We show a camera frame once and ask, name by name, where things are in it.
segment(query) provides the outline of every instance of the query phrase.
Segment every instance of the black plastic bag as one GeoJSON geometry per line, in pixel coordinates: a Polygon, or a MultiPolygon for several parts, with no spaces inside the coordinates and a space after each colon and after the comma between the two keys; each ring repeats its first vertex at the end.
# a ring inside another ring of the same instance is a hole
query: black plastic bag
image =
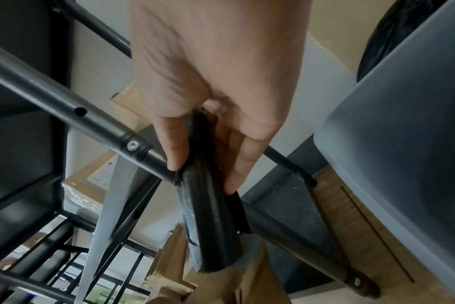
{"type": "Polygon", "coordinates": [[[376,26],[357,71],[366,76],[447,0],[397,0],[376,26]]]}

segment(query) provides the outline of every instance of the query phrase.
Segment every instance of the hand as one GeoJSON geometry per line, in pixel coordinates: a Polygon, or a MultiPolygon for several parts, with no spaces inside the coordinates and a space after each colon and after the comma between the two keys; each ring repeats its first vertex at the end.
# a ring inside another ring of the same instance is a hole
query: hand
{"type": "Polygon", "coordinates": [[[288,116],[310,0],[129,1],[136,83],[168,168],[185,163],[185,115],[203,106],[234,193],[288,116]]]}

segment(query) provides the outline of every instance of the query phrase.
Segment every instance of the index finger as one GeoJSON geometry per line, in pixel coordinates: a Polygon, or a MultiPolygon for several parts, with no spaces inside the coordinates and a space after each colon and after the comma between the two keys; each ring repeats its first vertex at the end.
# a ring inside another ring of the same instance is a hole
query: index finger
{"type": "Polygon", "coordinates": [[[252,168],[269,145],[271,138],[256,140],[245,137],[231,172],[224,182],[224,192],[231,195],[244,183],[252,168]]]}

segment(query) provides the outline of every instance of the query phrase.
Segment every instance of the bolt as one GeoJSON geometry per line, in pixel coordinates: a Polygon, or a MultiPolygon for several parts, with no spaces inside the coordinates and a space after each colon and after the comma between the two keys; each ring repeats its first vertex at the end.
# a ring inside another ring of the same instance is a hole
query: bolt
{"type": "Polygon", "coordinates": [[[130,142],[127,143],[127,149],[129,151],[136,151],[139,148],[139,142],[136,140],[131,140],[130,142]]]}

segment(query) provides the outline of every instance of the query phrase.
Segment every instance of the wooden floor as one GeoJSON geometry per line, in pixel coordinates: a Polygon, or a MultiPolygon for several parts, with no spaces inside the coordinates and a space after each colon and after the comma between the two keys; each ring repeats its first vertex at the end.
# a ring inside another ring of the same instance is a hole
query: wooden floor
{"type": "Polygon", "coordinates": [[[293,300],[312,304],[444,304],[455,299],[438,280],[381,224],[331,169],[317,177],[314,189],[351,264],[381,288],[371,300],[346,288],[293,300]]]}

